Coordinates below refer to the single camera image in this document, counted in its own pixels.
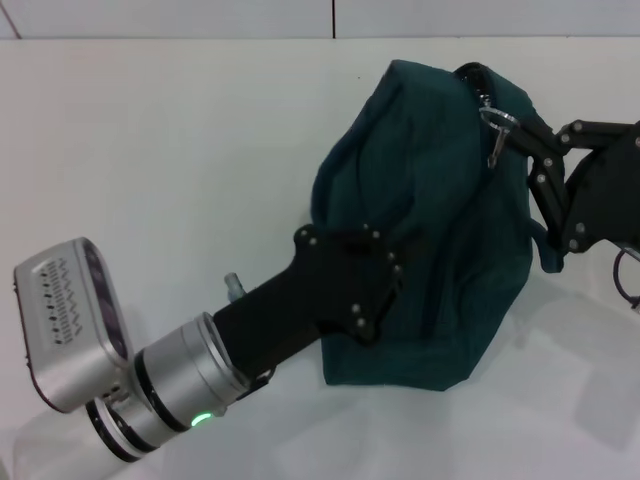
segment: green cloth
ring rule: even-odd
[[[493,106],[536,115],[524,91],[487,71]],[[390,241],[415,227],[425,234],[380,341],[323,338],[328,384],[455,385],[469,377],[527,281],[527,160],[505,149],[488,168],[495,135],[478,108],[477,94],[454,73],[394,61],[322,164],[312,194],[316,226],[368,224],[390,230]]]

